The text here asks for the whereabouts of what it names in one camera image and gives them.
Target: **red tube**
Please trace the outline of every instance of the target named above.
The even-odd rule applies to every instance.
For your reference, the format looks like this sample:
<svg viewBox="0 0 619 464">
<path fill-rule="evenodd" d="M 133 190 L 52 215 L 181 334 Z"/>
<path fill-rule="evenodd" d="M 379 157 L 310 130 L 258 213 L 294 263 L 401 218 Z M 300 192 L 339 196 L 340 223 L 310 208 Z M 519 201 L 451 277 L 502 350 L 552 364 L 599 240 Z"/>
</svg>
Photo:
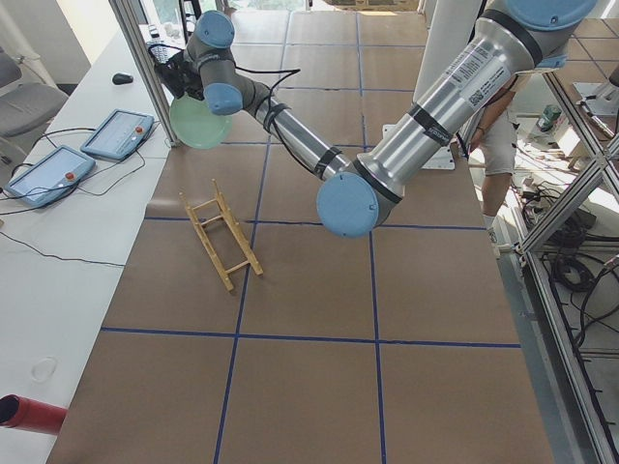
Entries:
<svg viewBox="0 0 619 464">
<path fill-rule="evenodd" d="M 0 399 L 0 426 L 58 435 L 67 410 L 9 394 Z"/>
</svg>

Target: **desk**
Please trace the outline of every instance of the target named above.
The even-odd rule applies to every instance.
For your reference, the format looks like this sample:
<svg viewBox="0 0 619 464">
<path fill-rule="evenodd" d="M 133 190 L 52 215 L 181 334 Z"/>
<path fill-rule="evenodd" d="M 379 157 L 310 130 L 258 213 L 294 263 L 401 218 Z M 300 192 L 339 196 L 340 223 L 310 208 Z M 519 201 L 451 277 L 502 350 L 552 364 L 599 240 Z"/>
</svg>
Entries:
<svg viewBox="0 0 619 464">
<path fill-rule="evenodd" d="M 114 86 L 111 77 L 116 72 L 131 73 L 134 83 Z M 95 128 L 117 107 L 155 114 L 120 33 L 85 75 L 48 131 Z M 73 133 L 53 140 L 78 149 L 86 137 L 86 133 Z M 47 141 L 41 141 L 28 161 L 40 160 L 51 148 Z M 125 263 L 168 151 L 165 134 L 159 128 L 140 148 L 146 159 L 144 168 L 105 196 L 75 192 L 50 208 L 2 217 L 6 222 L 2 231 L 48 253 Z M 102 191 L 140 163 L 133 156 L 83 187 Z M 108 163 L 97 161 L 97 165 L 101 169 Z M 0 202 L 2 213 L 24 208 L 14 201 Z M 122 269 L 44 258 L 4 237 L 0 237 L 0 255 L 0 393 L 67 406 Z M 45 357 L 57 360 L 57 368 L 47 382 L 37 383 L 30 369 Z M 7 463 L 43 463 L 54 442 L 54 437 L 42 434 L 11 429 L 0 432 L 0 460 Z"/>
</svg>

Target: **label sticker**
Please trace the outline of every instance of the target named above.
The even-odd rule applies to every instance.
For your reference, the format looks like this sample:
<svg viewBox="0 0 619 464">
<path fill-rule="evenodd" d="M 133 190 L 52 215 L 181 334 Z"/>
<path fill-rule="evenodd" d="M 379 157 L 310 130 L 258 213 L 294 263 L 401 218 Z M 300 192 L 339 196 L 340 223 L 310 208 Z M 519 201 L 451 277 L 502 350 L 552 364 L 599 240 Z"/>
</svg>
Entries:
<svg viewBox="0 0 619 464">
<path fill-rule="evenodd" d="M 478 110 L 511 77 L 510 70 L 489 51 L 478 46 L 467 46 L 445 71 L 460 96 Z"/>
<path fill-rule="evenodd" d="M 510 80 L 511 75 L 503 63 L 495 60 L 479 71 L 470 84 L 461 90 L 460 95 L 477 110 Z"/>
<path fill-rule="evenodd" d="M 479 70 L 491 58 L 492 55 L 483 48 L 466 47 L 445 71 L 445 74 L 458 89 L 462 89 L 470 80 L 475 78 Z"/>
</svg>

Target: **wire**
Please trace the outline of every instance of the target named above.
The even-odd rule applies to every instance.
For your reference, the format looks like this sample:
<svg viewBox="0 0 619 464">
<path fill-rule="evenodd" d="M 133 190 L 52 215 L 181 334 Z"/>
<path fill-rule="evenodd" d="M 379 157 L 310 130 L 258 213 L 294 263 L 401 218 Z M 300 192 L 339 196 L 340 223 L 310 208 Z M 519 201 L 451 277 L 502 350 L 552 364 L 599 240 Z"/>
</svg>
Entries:
<svg viewBox="0 0 619 464">
<path fill-rule="evenodd" d="M 584 338 L 586 335 L 585 332 L 585 315 L 588 315 L 586 310 L 587 310 L 587 303 L 589 303 L 589 299 L 591 298 L 591 295 L 593 295 L 594 290 L 598 287 L 598 284 L 600 283 L 600 280 L 602 280 L 602 277 L 604 277 L 606 274 L 609 274 L 609 272 L 606 269 L 602 269 L 601 271 L 598 272 L 598 275 L 596 275 L 596 279 L 593 282 L 593 286 L 589 289 L 589 291 L 587 292 L 587 294 L 584 297 L 584 300 L 582 301 L 582 306 L 580 307 L 580 315 L 579 315 L 579 323 L 580 323 L 580 333 L 576 336 L 575 338 L 575 343 L 576 346 L 580 347 L 582 346 L 582 344 L 584 343 Z"/>
<path fill-rule="evenodd" d="M 501 93 L 501 95 L 495 95 L 494 97 L 492 97 L 485 105 L 484 108 L 487 108 L 488 106 L 490 106 L 491 104 L 497 103 L 499 100 L 501 100 L 503 97 L 505 97 L 508 92 L 510 92 L 514 86 L 516 85 L 516 82 L 518 81 L 518 79 L 520 78 L 519 75 L 516 75 L 515 79 L 512 81 L 512 83 L 510 84 L 510 86 L 505 89 L 503 91 L 503 93 Z"/>
<path fill-rule="evenodd" d="M 127 173 L 127 174 L 125 174 L 123 177 L 121 177 L 120 179 L 116 180 L 116 181 L 115 181 L 115 182 L 114 182 L 111 186 L 109 186 L 108 188 L 106 188 L 104 191 L 102 191 L 102 192 L 100 192 L 100 193 L 94 193 L 94 192 L 92 192 L 92 191 L 88 191 L 88 190 L 86 190 L 86 189 L 84 189 L 84 188 L 82 188 L 82 187 L 77 187 L 77 189 L 78 189 L 79 191 L 83 191 L 84 193 L 88 193 L 89 195 L 92 195 L 92 196 L 104 196 L 106 193 L 108 193 L 110 190 L 112 190 L 114 187 L 116 187 L 116 185 L 118 185 L 118 184 L 119 184 L 119 183 L 120 183 L 123 179 L 125 179 L 125 178 L 127 178 L 127 177 L 131 176 L 133 173 L 135 173 L 135 172 L 139 171 L 141 168 L 143 168 L 143 167 L 146 165 L 146 159 L 144 159 L 144 157 L 142 156 L 142 154 L 141 154 L 141 153 L 139 153 L 139 151 L 138 151 L 137 149 L 135 149 L 135 152 L 137 153 L 137 155 L 138 155 L 138 156 L 140 157 L 140 159 L 142 160 L 142 163 L 141 163 L 141 164 L 140 164 L 137 168 L 135 168 L 134 170 L 132 170 L 132 171 L 128 172 L 128 173 Z M 113 164 L 112 166 L 109 166 L 109 167 L 108 167 L 108 168 L 106 168 L 105 170 L 109 169 L 110 167 L 114 167 L 114 166 L 116 166 L 116 165 L 118 165 L 118 164 L 120 164 L 120 163 L 119 163 L 119 162 L 117 162 L 116 164 Z M 95 176 L 95 174 L 93 174 L 92 176 L 90 176 L 89 178 L 86 178 L 86 179 L 92 179 L 92 178 Z"/>
<path fill-rule="evenodd" d="M 292 75 L 301 72 L 301 69 L 299 69 L 299 68 L 294 69 L 294 70 L 256 71 L 256 70 L 249 70 L 247 68 L 241 68 L 240 66 L 235 66 L 235 67 L 239 71 L 244 71 L 246 73 L 253 73 L 253 74 L 282 74 L 282 73 L 285 73 L 285 75 L 283 77 L 278 79 L 275 84 L 273 84 L 271 87 L 269 87 L 269 95 L 265 98 L 265 100 L 267 101 L 267 113 L 266 113 L 266 115 L 264 117 L 265 120 L 267 120 L 267 118 L 269 118 L 269 116 L 271 114 L 271 111 L 273 110 L 271 98 L 273 97 L 273 92 L 275 91 L 276 87 L 278 85 L 280 85 L 282 82 L 284 82 L 288 77 L 291 77 Z M 271 125 L 273 126 L 273 129 L 275 129 L 276 136 L 280 140 L 281 145 L 283 145 L 283 148 L 285 148 L 286 152 L 288 152 L 288 155 L 290 155 L 295 161 L 297 161 L 297 163 L 301 167 L 303 167 L 306 171 L 308 171 L 310 174 L 313 175 L 313 171 L 311 169 L 309 169 L 307 166 L 305 166 L 305 164 L 299 158 L 297 158 L 295 156 L 295 154 L 292 152 L 292 150 L 290 149 L 290 147 L 286 143 L 285 138 L 281 135 L 280 127 L 278 126 L 278 122 L 276 121 L 275 118 L 273 118 L 273 120 L 271 121 Z"/>
<path fill-rule="evenodd" d="M 586 336 L 587 329 L 589 329 L 595 323 L 601 323 L 604 319 L 607 319 L 608 317 L 612 316 L 613 314 L 616 314 L 617 312 L 619 312 L 619 304 L 616 307 L 614 307 L 613 309 L 611 309 L 609 312 L 607 312 L 607 313 L 605 313 L 605 314 L 603 314 L 601 316 L 591 318 L 589 320 L 589 322 L 587 322 L 587 324 L 584 326 L 584 328 L 582 329 L 582 331 L 578 334 L 578 336 L 576 338 L 582 337 L 582 341 L 584 342 L 584 337 Z M 615 329 L 612 329 L 610 326 L 607 326 L 606 324 L 603 324 L 603 325 L 607 329 L 611 329 L 611 330 L 619 333 L 619 331 L 616 331 Z"/>
<path fill-rule="evenodd" d="M 15 242 L 17 244 L 20 245 L 24 245 L 25 247 L 29 247 L 30 249 L 36 251 L 37 253 L 39 253 L 41 256 L 45 257 L 45 258 L 54 258 L 54 259 L 58 259 L 59 261 L 79 261 L 81 263 L 88 263 L 88 264 L 101 264 L 101 265 L 105 265 L 105 266 L 115 266 L 118 268 L 124 268 L 125 265 L 123 264 L 117 264 L 117 263 L 109 263 L 107 261 L 93 261 L 90 259 L 82 259 L 82 258 L 64 258 L 62 256 L 58 256 L 56 254 L 47 254 L 47 253 L 43 253 L 42 251 L 34 248 L 32 245 L 28 245 L 25 242 L 22 242 L 21 240 L 18 240 L 14 237 L 11 237 L 8 234 L 5 234 L 4 232 L 0 231 L 0 235 L 3 235 L 4 237 L 6 237 L 7 239 L 9 239 L 12 242 Z"/>
<path fill-rule="evenodd" d="M 564 306 L 566 306 L 567 304 L 566 304 L 566 303 L 563 303 L 563 302 L 561 301 L 561 298 L 559 297 L 559 292 L 558 292 L 557 287 L 556 287 L 556 282 L 555 282 L 555 280 L 552 278 L 552 275 L 551 275 L 550 271 L 548 270 L 548 268 L 547 268 L 547 267 L 546 267 L 546 265 L 545 265 L 545 263 L 546 263 L 546 262 L 550 262 L 550 261 L 548 260 L 548 258 L 547 258 L 547 253 L 544 253 L 544 255 L 542 256 L 542 258 L 541 258 L 541 259 L 542 259 L 542 262 L 543 262 L 542 264 L 544 265 L 544 270 L 545 270 L 545 272 L 546 272 L 546 274 L 547 274 L 547 276 L 548 276 L 548 284 L 550 285 L 550 290 L 551 290 L 551 292 L 552 292 L 552 295 L 553 295 L 553 297 L 554 297 L 555 302 L 557 303 L 557 306 L 561 309 L 561 313 L 562 313 L 562 315 L 563 315 L 563 317 L 564 317 L 564 323 L 565 323 L 565 325 L 566 325 L 566 328 L 568 328 L 568 329 L 572 329 L 572 328 L 570 327 L 570 325 L 569 325 L 568 321 L 565 319 L 565 311 L 563 310 L 563 307 L 564 307 Z M 581 308 L 581 307 L 578 307 L 576 304 L 574 304 L 573 295 L 571 295 L 571 296 L 570 296 L 570 301 L 571 301 L 571 303 L 573 304 L 574 308 L 575 308 L 575 309 L 577 309 L 577 310 L 578 310 L 581 314 L 586 315 L 587 317 L 589 317 L 589 319 L 590 319 L 590 320 L 596 319 L 596 317 L 595 317 L 595 316 L 593 316 L 592 314 L 589 314 L 588 312 L 586 312 L 586 310 L 585 310 L 586 308 Z M 597 321 L 597 322 L 598 322 L 599 324 L 601 324 L 602 326 L 606 327 L 607 329 L 609 329 L 609 330 L 611 330 L 611 331 L 616 332 L 616 333 L 618 333 L 618 334 L 619 334 L 619 330 L 615 329 L 615 328 L 614 328 L 614 327 L 612 327 L 612 326 L 609 326 L 609 325 L 608 325 L 608 324 L 606 324 L 605 322 L 602 322 L 602 320 Z M 576 344 L 576 342 L 575 342 L 575 338 L 574 338 L 574 336 L 572 335 L 572 332 L 568 331 L 568 335 L 569 335 L 569 337 L 570 337 L 570 341 L 572 342 L 572 345 L 574 346 L 574 348 L 577 348 L 577 346 L 579 346 L 579 345 L 577 345 L 577 344 Z"/>
<path fill-rule="evenodd" d="M 77 186 L 79 185 L 79 181 L 77 181 L 75 184 L 73 184 L 72 186 L 66 186 L 66 187 L 62 187 L 62 188 L 50 188 L 49 190 L 59 190 L 59 189 L 65 189 L 66 191 L 61 194 L 58 198 L 55 198 L 54 200 L 50 201 L 49 203 L 45 203 L 44 205 L 41 206 L 36 206 L 34 208 L 27 208 L 25 210 L 19 210 L 19 211 L 11 211 L 8 213 L 0 213 L 0 216 L 11 216 L 11 215 L 19 215 L 21 213 L 28 213 L 29 211 L 37 211 L 37 210 L 41 210 L 43 208 L 47 208 L 48 206 L 53 205 L 54 203 L 58 203 L 60 200 L 67 198 L 69 195 L 71 195 L 75 189 L 77 189 Z"/>
<path fill-rule="evenodd" d="M 578 281 L 571 279 L 572 270 L 577 272 Z M 573 256 L 558 255 L 552 263 L 552 276 L 575 293 L 587 292 L 595 285 L 593 273 Z"/>
<path fill-rule="evenodd" d="M 456 138 L 457 138 L 457 143 L 460 144 L 460 148 L 462 149 L 462 153 L 464 154 L 464 157 L 468 160 L 468 158 L 469 158 L 468 149 L 466 148 L 466 144 L 464 143 L 464 139 L 462 138 L 462 135 L 460 135 L 459 131 L 456 132 Z"/>
<path fill-rule="evenodd" d="M 21 162 L 20 164 L 18 164 L 16 167 L 13 168 L 13 170 L 11 171 L 11 177 L 13 177 L 15 175 L 15 173 L 17 172 L 17 170 L 20 167 L 23 166 L 32 166 L 32 162 Z"/>
<path fill-rule="evenodd" d="M 45 132 L 43 135 L 41 135 L 39 138 L 37 138 L 37 140 L 34 141 L 34 143 L 32 144 L 32 148 L 30 150 L 35 148 L 37 143 L 39 143 L 41 141 L 41 139 L 43 139 L 43 138 L 46 138 L 49 141 L 49 143 L 51 143 L 54 146 L 54 148 L 57 148 L 56 144 L 51 141 L 49 136 L 50 135 L 54 135 L 56 133 L 71 132 L 71 131 L 90 131 L 90 132 L 94 132 L 94 131 L 96 131 L 96 129 L 94 129 L 94 128 L 69 128 L 69 129 L 53 130 L 52 132 Z"/>
</svg>

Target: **leg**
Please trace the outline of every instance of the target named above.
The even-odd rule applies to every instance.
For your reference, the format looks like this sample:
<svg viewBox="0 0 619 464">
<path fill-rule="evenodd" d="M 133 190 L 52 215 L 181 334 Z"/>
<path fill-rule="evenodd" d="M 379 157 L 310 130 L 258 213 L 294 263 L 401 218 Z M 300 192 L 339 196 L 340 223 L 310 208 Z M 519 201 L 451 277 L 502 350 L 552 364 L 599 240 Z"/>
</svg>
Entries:
<svg viewBox="0 0 619 464">
<path fill-rule="evenodd" d="M 516 159 L 516 130 L 507 111 L 495 121 L 482 141 L 486 177 L 482 184 L 484 216 L 494 218 L 510 188 Z"/>
<path fill-rule="evenodd" d="M 512 174 L 509 172 L 503 174 L 488 175 L 484 178 L 482 184 L 482 212 L 486 216 L 494 218 L 503 204 L 507 190 L 512 182 Z"/>
</svg>

